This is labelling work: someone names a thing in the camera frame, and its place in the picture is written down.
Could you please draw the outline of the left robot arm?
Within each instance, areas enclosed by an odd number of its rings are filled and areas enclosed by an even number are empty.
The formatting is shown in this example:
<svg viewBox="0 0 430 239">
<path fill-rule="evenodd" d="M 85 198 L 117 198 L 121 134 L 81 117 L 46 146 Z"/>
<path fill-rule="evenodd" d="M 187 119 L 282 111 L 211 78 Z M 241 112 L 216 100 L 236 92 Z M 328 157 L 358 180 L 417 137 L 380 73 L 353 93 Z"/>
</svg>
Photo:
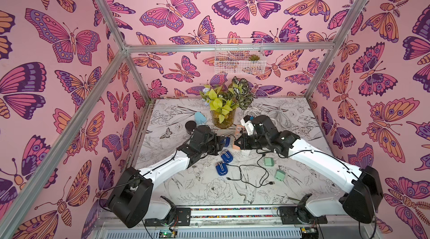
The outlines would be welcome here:
<svg viewBox="0 0 430 239">
<path fill-rule="evenodd" d="M 166 180 L 185 171 L 203 157 L 216 156 L 223 149 L 225 138 L 205 125 L 197 126 L 174 153 L 160 162 L 136 169 L 126 169 L 107 201 L 107 208 L 128 228 L 146 219 L 171 224 L 177 219 L 176 205 L 167 197 L 156 195 L 155 190 Z"/>
</svg>

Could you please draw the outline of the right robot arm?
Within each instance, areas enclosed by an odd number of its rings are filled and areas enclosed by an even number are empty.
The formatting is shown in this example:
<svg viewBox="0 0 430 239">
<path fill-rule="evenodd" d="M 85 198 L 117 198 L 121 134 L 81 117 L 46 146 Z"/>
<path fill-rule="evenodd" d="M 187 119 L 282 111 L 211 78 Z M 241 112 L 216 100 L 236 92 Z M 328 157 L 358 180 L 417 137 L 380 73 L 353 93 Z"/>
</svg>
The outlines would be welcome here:
<svg viewBox="0 0 430 239">
<path fill-rule="evenodd" d="M 293 132 L 278 131 L 268 116 L 245 116 L 240 123 L 245 129 L 235 141 L 240 149 L 267 149 L 278 153 L 305 164 L 340 188 L 339 193 L 306 194 L 295 209 L 300 222 L 309 223 L 325 215 L 348 215 L 364 224 L 375 220 L 376 211 L 383 199 L 383 189 L 376 169 L 346 163 L 315 148 Z"/>
</svg>

